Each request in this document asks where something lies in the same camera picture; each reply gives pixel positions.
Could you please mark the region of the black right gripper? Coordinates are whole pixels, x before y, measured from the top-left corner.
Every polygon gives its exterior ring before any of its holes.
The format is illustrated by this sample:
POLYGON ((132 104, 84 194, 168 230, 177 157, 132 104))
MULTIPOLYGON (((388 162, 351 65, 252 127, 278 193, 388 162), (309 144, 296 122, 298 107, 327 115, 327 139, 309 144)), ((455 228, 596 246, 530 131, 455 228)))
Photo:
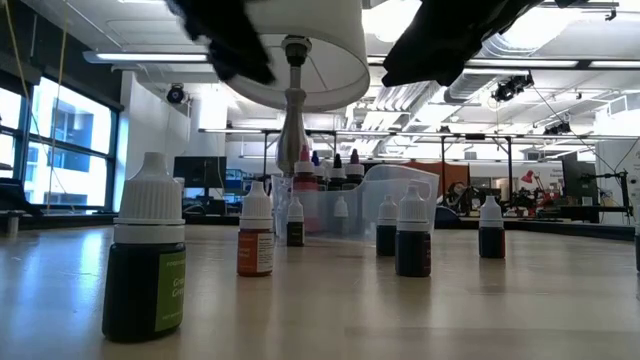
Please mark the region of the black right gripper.
POLYGON ((543 0, 423 0, 419 30, 406 30, 383 61, 385 86, 437 81, 450 86, 482 42, 509 28, 543 0), (428 43, 451 49, 442 61, 428 43))

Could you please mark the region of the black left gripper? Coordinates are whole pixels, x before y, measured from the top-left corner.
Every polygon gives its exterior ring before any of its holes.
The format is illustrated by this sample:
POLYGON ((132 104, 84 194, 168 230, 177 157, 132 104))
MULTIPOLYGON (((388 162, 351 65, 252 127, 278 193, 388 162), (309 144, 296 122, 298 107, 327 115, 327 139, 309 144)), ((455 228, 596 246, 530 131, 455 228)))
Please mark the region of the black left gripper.
POLYGON ((223 82, 244 77, 269 85, 275 81, 270 58, 250 29, 244 0, 164 0, 188 37, 210 40, 207 59, 223 82))

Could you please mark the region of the large blue food coloring bottle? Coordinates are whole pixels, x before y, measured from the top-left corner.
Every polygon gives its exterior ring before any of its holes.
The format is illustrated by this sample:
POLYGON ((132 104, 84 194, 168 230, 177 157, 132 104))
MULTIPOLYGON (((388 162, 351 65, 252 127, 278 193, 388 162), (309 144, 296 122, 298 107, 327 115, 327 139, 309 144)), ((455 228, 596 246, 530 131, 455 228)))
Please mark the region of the large blue food coloring bottle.
POLYGON ((312 152, 311 162, 314 165, 314 176, 319 191, 325 191, 327 183, 325 180, 325 168, 321 163, 321 159, 316 151, 312 152))

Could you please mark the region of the large purple food coloring bottle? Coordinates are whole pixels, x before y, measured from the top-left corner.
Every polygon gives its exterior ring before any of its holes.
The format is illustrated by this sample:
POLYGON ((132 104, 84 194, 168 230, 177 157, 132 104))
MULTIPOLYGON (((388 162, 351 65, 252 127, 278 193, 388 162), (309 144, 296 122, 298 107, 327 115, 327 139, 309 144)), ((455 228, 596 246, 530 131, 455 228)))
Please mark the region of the large purple food coloring bottle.
POLYGON ((343 183, 344 190, 357 188, 364 179, 365 167, 360 163, 359 154, 356 149, 352 150, 349 163, 345 166, 345 175, 346 179, 343 183))

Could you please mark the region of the large pink food coloring bottle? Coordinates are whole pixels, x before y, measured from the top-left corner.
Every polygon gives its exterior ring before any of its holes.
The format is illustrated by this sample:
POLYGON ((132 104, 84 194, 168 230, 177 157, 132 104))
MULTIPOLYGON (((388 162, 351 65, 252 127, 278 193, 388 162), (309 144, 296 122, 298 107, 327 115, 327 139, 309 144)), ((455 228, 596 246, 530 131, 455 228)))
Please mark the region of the large pink food coloring bottle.
POLYGON ((310 151, 303 145, 298 160, 294 164, 293 192, 299 197, 303 206, 306 231, 315 233, 320 230, 318 207, 318 184, 315 176, 315 166, 311 162, 310 151))

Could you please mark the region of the large black food coloring bottle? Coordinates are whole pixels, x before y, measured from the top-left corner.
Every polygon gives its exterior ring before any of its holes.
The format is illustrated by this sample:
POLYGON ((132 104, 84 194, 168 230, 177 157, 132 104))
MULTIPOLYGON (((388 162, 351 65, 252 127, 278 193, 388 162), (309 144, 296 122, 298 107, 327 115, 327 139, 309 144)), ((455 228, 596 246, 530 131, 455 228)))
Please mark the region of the large black food coloring bottle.
POLYGON ((329 169, 328 191, 341 191, 346 181, 345 169, 342 165, 341 155, 336 153, 332 167, 329 169))

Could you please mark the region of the clear plastic bin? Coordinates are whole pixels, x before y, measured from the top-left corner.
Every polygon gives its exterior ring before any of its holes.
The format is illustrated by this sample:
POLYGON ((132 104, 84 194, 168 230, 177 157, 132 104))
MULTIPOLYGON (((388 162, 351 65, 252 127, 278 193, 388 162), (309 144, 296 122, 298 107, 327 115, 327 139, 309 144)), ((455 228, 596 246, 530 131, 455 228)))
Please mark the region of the clear plastic bin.
POLYGON ((380 222, 393 225, 400 212, 382 207, 400 201, 409 187, 424 200, 421 219, 434 229, 439 176, 402 165, 379 164, 365 173, 362 182, 346 190, 297 190, 291 178, 272 177, 271 198, 276 234, 286 239, 288 209, 293 198, 302 205, 307 240, 317 237, 339 241, 373 242, 380 222))

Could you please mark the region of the small black food coloring bottle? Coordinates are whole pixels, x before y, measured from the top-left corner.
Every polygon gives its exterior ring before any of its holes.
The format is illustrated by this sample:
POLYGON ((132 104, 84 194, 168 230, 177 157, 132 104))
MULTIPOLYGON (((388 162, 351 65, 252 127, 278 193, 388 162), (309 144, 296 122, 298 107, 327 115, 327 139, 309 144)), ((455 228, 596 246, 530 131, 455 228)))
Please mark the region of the small black food coloring bottle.
POLYGON ((288 247, 303 247, 305 228, 303 205, 298 197, 293 197, 290 201, 287 212, 286 240, 288 247))

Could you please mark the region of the small dark blue coloring bottle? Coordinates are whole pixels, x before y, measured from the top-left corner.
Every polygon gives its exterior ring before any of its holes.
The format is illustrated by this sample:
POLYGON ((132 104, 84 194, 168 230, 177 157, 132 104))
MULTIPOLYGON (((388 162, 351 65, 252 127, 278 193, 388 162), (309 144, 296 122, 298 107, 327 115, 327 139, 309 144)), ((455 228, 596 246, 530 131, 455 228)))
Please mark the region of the small dark blue coloring bottle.
POLYGON ((378 256, 394 256, 398 206, 391 195, 380 204, 376 223, 376 253, 378 256))

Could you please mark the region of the small orange food coloring bottle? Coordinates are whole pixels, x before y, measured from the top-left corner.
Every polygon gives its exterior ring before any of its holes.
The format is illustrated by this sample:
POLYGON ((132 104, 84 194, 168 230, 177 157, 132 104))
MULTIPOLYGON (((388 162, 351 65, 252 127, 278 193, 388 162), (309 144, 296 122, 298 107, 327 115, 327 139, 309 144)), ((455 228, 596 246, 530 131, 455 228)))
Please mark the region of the small orange food coloring bottle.
POLYGON ((243 277, 268 276, 274 263, 272 202, 264 185, 253 181, 243 199, 239 221, 236 272, 243 277))

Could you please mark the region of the small dark red coloring bottle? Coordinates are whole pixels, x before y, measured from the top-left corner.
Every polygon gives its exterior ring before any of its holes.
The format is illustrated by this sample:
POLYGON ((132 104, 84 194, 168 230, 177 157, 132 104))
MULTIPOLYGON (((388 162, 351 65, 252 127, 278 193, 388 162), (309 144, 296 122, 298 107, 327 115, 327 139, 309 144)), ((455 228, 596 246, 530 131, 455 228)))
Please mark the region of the small dark red coloring bottle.
POLYGON ((482 258, 505 258, 506 241, 502 211, 492 195, 487 195, 480 207, 478 242, 479 255, 482 258))

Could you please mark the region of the small purple food coloring bottle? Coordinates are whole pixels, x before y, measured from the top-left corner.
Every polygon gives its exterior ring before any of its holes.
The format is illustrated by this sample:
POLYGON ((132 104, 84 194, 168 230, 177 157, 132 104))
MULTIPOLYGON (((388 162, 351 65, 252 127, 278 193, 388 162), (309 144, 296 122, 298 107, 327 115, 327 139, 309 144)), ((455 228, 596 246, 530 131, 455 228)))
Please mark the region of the small purple food coloring bottle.
POLYGON ((398 205, 395 271, 403 277, 431 275, 431 226, 427 202, 417 185, 409 185, 398 205))

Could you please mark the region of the silver table lamp white shade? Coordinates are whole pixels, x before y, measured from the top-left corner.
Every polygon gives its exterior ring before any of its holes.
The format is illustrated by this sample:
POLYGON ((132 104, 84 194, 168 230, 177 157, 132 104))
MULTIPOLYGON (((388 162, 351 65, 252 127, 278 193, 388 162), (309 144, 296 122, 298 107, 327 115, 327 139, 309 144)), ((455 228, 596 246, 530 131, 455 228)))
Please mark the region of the silver table lamp white shade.
POLYGON ((307 144, 303 115, 345 107, 369 88, 361 0, 259 0, 247 13, 275 80, 263 85, 238 76, 228 85, 286 113, 276 164, 291 175, 307 144))

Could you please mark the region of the red desk lamp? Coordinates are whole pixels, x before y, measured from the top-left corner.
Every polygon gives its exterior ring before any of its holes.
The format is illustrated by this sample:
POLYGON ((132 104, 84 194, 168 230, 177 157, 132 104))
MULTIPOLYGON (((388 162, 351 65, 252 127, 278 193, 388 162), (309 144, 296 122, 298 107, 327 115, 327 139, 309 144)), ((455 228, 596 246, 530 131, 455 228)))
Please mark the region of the red desk lamp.
POLYGON ((550 195, 547 192, 543 182, 540 178, 540 174, 534 170, 528 170, 527 173, 521 177, 521 181, 527 184, 535 184, 536 187, 533 190, 533 195, 536 199, 549 200, 550 195))

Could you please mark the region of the black background robot stand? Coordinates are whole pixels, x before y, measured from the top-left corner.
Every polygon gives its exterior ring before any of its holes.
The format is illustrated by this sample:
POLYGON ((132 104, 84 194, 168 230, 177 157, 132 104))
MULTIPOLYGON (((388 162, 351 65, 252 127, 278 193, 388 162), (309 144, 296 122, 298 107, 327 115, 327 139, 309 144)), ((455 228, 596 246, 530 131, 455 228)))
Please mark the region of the black background robot stand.
POLYGON ((629 191, 627 186, 627 175, 626 171, 622 172, 614 172, 614 173, 605 173, 601 175, 587 174, 583 173, 579 177, 579 181, 581 183, 595 183, 597 179, 616 179, 619 181, 619 187, 622 193, 622 204, 620 206, 600 206, 600 205, 590 205, 588 209, 591 212, 596 213, 624 213, 627 219, 627 224, 631 224, 631 218, 634 215, 634 207, 631 204, 631 200, 629 198, 629 191))

